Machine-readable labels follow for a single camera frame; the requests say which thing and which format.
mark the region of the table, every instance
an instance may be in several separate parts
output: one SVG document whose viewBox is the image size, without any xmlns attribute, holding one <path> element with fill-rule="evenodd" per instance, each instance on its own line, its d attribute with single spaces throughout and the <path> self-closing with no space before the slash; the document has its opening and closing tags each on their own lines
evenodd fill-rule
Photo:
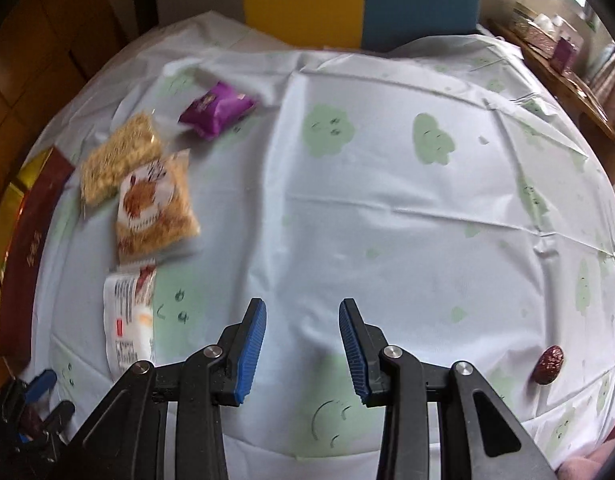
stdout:
<svg viewBox="0 0 615 480">
<path fill-rule="evenodd" d="M 587 85 L 574 73 L 560 75 L 537 49 L 509 28 L 489 20 L 493 34 L 521 48 L 526 66 L 559 102 L 599 158 L 612 184 L 615 183 L 615 131 Z"/>
</svg>

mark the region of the barcode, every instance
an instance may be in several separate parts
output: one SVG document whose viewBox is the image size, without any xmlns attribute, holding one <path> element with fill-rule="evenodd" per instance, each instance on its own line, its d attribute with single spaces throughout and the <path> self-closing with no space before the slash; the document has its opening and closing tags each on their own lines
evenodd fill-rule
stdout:
<svg viewBox="0 0 615 480">
<path fill-rule="evenodd" d="M 139 360 L 137 353 L 134 351 L 133 341 L 115 341 L 116 343 L 116 360 L 122 370 L 127 369 L 131 364 Z"/>
</svg>

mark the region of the pink cloth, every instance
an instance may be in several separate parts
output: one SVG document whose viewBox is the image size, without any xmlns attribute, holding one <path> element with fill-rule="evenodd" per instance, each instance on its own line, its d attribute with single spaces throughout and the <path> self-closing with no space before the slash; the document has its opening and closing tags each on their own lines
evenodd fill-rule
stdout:
<svg viewBox="0 0 615 480">
<path fill-rule="evenodd" d="M 558 480 L 593 480 L 615 446 L 615 438 L 601 444 L 587 457 L 568 458 L 556 472 Z"/>
</svg>

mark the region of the purple snack package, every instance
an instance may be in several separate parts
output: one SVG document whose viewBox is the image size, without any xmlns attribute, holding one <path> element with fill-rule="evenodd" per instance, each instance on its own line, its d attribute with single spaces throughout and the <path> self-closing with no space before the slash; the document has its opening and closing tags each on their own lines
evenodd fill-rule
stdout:
<svg viewBox="0 0 615 480">
<path fill-rule="evenodd" d="M 188 106 L 179 122 L 189 124 L 201 139 L 215 139 L 254 108 L 256 101 L 219 81 Z"/>
</svg>

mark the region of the blue panel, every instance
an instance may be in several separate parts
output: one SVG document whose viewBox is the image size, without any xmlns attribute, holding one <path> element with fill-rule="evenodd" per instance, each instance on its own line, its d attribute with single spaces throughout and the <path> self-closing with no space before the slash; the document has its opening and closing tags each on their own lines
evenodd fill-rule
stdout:
<svg viewBox="0 0 615 480">
<path fill-rule="evenodd" d="M 440 34 L 470 34 L 479 0 L 365 0 L 362 47 L 386 52 Z"/>
</svg>

